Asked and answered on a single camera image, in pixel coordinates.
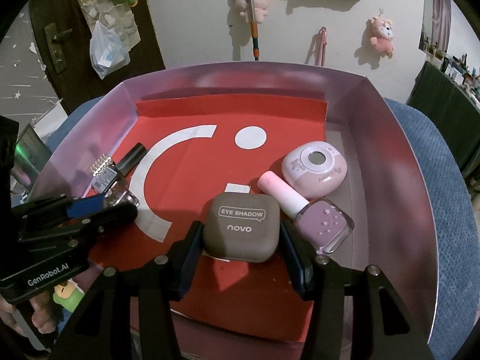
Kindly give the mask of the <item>person's left hand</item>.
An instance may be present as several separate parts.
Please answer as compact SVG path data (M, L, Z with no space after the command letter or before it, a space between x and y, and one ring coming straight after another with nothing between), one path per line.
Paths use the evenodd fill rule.
M30 303L34 312L32 324L41 334L52 333L57 327L58 319L54 311L53 296L50 291L42 292L31 298ZM20 325L16 322L13 313L16 308L1 297L1 321L18 334L25 336Z

